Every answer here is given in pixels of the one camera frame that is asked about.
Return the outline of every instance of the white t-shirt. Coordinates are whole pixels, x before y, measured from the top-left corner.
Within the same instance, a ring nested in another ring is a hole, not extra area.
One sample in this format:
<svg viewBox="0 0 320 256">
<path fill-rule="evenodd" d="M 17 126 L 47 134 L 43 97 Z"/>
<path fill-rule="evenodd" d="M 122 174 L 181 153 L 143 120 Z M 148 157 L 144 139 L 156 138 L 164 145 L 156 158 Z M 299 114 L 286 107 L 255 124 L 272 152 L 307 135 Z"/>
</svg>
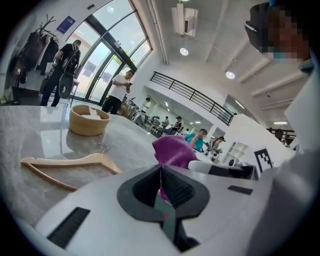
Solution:
<svg viewBox="0 0 320 256">
<path fill-rule="evenodd" d="M 151 106 L 151 102 L 147 102 L 146 104 L 144 104 L 145 106 L 142 106 L 142 111 L 147 112 L 147 110 L 150 108 Z"/>
<path fill-rule="evenodd" d="M 129 81 L 125 79 L 122 74 L 117 74 L 112 81 L 117 81 L 119 83 L 128 83 Z M 109 95 L 116 97 L 121 102 L 124 100 L 124 97 L 127 93 L 127 88 L 125 86 L 112 85 Z"/>
</svg>

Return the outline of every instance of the blue sign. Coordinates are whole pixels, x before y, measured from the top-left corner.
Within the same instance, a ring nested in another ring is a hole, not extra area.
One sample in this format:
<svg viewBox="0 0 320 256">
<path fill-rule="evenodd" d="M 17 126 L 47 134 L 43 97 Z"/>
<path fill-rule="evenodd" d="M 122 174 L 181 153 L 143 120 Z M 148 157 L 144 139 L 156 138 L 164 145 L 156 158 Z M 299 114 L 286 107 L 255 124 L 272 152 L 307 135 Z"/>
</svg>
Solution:
<svg viewBox="0 0 320 256">
<path fill-rule="evenodd" d="M 57 30 L 60 31 L 62 34 L 66 33 L 68 29 L 75 23 L 76 21 L 71 18 L 70 16 L 66 17 L 64 21 L 57 27 Z"/>
</svg>

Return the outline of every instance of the wooden bowl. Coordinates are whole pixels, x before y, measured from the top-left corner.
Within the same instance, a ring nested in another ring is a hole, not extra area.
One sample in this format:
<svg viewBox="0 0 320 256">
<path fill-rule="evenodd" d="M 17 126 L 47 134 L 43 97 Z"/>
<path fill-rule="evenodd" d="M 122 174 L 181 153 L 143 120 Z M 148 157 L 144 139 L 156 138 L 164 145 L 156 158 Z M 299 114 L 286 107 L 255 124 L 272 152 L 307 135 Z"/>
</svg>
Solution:
<svg viewBox="0 0 320 256">
<path fill-rule="evenodd" d="M 110 121 L 110 116 L 99 109 L 92 107 L 96 110 L 101 119 L 87 118 L 90 115 L 89 106 L 76 105 L 70 110 L 69 115 L 69 128 L 76 134 L 82 136 L 96 136 L 102 134 Z"/>
</svg>

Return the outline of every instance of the ceiling light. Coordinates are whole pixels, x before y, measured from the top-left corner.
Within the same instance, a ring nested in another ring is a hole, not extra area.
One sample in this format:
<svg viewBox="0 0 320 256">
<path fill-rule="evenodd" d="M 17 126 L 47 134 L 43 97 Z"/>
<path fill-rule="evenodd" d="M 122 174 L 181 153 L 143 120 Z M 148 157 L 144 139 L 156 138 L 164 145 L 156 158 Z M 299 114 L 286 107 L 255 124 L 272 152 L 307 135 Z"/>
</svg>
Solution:
<svg viewBox="0 0 320 256">
<path fill-rule="evenodd" d="M 235 100 L 235 103 L 237 103 L 241 108 L 245 109 L 244 106 L 242 106 L 238 101 Z"/>
<path fill-rule="evenodd" d="M 227 71 L 225 73 L 226 77 L 229 78 L 229 79 L 235 79 L 236 75 L 235 73 L 233 73 L 232 71 Z"/>
<path fill-rule="evenodd" d="M 111 13 L 111 14 L 113 14 L 113 13 L 115 12 L 115 8 L 113 8 L 113 7 L 111 7 L 111 6 L 108 6 L 108 7 L 106 8 L 106 10 L 108 11 L 108 13 Z"/>
<path fill-rule="evenodd" d="M 180 49 L 180 53 L 183 55 L 183 56 L 187 56 L 189 54 L 189 51 L 188 49 L 186 48 L 181 48 Z"/>
<path fill-rule="evenodd" d="M 287 122 L 273 122 L 275 125 L 287 125 Z"/>
</svg>

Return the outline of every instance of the purple object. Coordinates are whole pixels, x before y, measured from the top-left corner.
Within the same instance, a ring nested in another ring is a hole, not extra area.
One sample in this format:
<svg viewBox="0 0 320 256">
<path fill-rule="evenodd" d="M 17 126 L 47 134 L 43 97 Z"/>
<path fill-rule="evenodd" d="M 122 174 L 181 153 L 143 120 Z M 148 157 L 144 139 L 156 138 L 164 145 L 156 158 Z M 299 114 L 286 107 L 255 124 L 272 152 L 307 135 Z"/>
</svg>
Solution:
<svg viewBox="0 0 320 256">
<path fill-rule="evenodd" d="M 188 169 L 190 161 L 198 160 L 194 150 L 182 136 L 167 135 L 155 140 L 152 145 L 154 156 L 160 165 Z M 160 195 L 163 200 L 168 200 L 162 187 Z"/>
</svg>

